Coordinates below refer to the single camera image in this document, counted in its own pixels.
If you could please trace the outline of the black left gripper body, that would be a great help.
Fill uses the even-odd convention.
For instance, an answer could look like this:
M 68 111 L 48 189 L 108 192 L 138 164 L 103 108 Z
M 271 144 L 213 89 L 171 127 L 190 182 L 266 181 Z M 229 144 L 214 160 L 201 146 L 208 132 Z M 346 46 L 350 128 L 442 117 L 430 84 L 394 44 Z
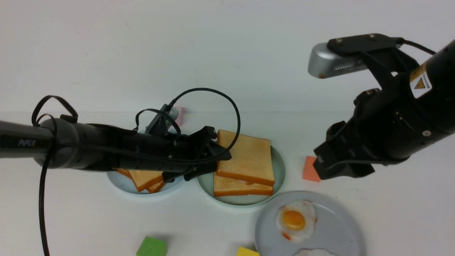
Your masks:
M 135 133 L 135 170 L 188 175 L 218 160 L 214 127 L 190 135 L 164 132 Z

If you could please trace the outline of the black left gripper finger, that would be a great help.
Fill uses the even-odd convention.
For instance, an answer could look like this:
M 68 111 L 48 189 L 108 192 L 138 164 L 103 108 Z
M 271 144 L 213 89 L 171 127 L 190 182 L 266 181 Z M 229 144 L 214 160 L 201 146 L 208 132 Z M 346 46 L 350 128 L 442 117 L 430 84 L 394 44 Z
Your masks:
M 182 177 L 185 181 L 190 181 L 199 176 L 216 172 L 218 163 L 208 162 L 203 164 L 184 166 L 184 172 L 162 172 L 164 182 L 174 182 L 176 178 Z
M 205 158 L 214 158 L 215 161 L 226 161 L 232 158 L 230 152 L 218 142 L 208 142 L 204 150 Z

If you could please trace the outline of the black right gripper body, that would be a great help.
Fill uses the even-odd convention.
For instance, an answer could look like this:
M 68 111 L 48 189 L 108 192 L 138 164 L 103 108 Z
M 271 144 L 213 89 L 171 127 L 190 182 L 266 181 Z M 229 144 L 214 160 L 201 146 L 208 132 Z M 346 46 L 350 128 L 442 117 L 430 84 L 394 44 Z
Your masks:
M 443 48 L 422 65 L 401 50 L 388 60 L 361 52 L 380 89 L 354 100 L 353 116 L 333 124 L 314 149 L 320 179 L 364 177 L 374 164 L 393 165 L 454 134 L 454 49 Z

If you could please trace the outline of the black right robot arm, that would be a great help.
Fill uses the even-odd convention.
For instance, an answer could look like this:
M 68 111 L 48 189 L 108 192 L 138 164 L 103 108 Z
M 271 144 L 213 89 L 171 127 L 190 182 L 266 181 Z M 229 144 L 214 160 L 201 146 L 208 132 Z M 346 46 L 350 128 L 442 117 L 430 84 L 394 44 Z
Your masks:
M 454 42 L 434 52 L 401 38 L 331 39 L 328 54 L 367 69 L 379 88 L 354 99 L 348 121 L 333 124 L 314 149 L 322 180 L 365 177 L 374 164 L 400 164 L 454 134 Z

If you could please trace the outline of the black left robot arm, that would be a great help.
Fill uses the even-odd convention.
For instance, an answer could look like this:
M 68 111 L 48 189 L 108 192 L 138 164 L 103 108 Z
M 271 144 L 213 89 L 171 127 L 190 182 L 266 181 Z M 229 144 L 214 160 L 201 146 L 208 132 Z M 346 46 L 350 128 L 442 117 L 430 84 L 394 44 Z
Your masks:
M 33 158 L 49 169 L 163 171 L 165 181 L 180 176 L 189 181 L 231 159 L 215 138 L 209 126 L 191 135 L 154 135 L 61 118 L 39 126 L 1 121 L 1 158 Z

